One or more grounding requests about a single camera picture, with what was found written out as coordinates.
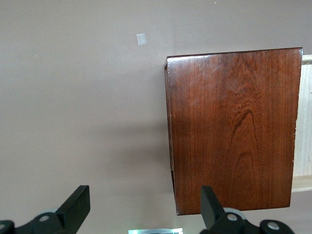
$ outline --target wooden cabinet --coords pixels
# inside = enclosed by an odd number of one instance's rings
[[[178,215],[200,188],[239,210],[290,205],[302,49],[167,57],[170,163]]]

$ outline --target light wood panel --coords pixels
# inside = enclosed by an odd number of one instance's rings
[[[293,176],[312,175],[312,56],[302,58]]]
[[[170,158],[178,215],[200,187],[240,210],[287,207],[301,48],[167,57]]]

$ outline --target wooden box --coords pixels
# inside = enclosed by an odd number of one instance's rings
[[[290,205],[301,48],[167,57],[166,98],[178,215],[200,188],[239,210]]]

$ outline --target wood grain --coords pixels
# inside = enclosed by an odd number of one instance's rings
[[[199,214],[210,185],[224,207],[287,207],[302,49],[167,57],[178,215]]]

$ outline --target clamp jaw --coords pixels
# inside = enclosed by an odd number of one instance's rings
[[[201,188],[200,211],[206,226],[200,234],[294,234],[276,220],[263,220],[257,227],[236,213],[225,212],[210,186]]]
[[[0,220],[0,234],[75,234],[90,211],[88,185],[79,186],[55,213],[43,213],[18,228]]]

